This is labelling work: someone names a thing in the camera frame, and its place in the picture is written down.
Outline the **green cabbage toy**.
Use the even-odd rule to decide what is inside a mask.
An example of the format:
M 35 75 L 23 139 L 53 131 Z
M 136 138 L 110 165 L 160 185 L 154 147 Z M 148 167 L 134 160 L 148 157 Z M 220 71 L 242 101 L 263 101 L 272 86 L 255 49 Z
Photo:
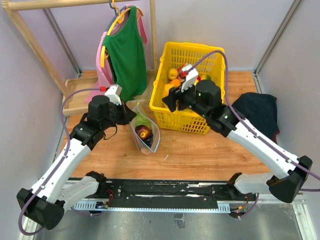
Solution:
M 138 127 L 138 126 L 141 126 L 141 125 L 144 125 L 144 126 L 150 128 L 151 127 L 151 122 L 150 122 L 150 119 L 148 117 L 144 116 L 140 112 L 137 112 L 136 113 L 136 117 L 135 117 L 135 126 Z

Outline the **clear zip top bag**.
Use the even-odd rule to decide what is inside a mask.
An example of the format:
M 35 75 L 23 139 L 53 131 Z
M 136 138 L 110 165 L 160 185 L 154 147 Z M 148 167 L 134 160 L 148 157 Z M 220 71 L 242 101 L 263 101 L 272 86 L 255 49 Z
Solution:
M 135 146 L 139 152 L 145 155 L 154 154 L 160 144 L 160 129 L 158 125 L 149 118 L 140 102 L 138 102 L 132 110 L 136 113 L 135 118 L 130 122 Z

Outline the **red apple toy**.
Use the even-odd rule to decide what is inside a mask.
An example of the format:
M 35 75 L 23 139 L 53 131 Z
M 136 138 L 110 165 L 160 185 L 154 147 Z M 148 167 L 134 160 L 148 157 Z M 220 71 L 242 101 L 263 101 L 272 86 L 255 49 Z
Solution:
M 150 135 L 151 130 L 145 125 L 140 125 L 135 127 L 135 133 L 140 139 L 145 140 Z

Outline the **dark blue grape bunch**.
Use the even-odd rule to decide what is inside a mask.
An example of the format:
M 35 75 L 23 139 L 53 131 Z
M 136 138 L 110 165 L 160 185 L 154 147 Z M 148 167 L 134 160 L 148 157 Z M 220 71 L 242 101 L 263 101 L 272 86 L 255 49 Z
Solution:
M 151 132 L 148 138 L 144 140 L 144 143 L 150 148 L 154 141 L 154 134 Z

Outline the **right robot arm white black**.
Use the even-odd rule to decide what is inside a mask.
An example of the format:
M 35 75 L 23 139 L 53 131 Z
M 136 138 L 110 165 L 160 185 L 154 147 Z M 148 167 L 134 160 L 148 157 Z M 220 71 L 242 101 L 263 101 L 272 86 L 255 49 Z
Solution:
M 213 81 L 202 80 L 188 89 L 172 87 L 162 101 L 171 112 L 193 110 L 211 130 L 242 145 L 270 169 L 261 174 L 235 173 L 226 188 L 230 199 L 238 200 L 249 193 L 270 193 L 284 203 L 293 202 L 307 180 L 312 160 L 287 152 L 255 129 L 248 119 L 236 117 L 236 111 L 222 103 L 221 89 Z

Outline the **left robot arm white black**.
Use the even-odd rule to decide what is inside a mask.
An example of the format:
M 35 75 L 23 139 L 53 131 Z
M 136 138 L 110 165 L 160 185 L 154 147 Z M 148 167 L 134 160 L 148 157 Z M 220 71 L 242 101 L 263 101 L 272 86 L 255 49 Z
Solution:
M 62 220 L 66 210 L 80 200 L 107 193 L 107 179 L 102 173 L 88 172 L 80 181 L 63 188 L 78 164 L 105 138 L 105 130 L 127 125 L 136 113 L 125 102 L 111 102 L 105 95 L 92 98 L 80 122 L 67 133 L 67 143 L 46 173 L 30 189 L 21 188 L 16 195 L 20 217 L 27 217 L 52 230 Z

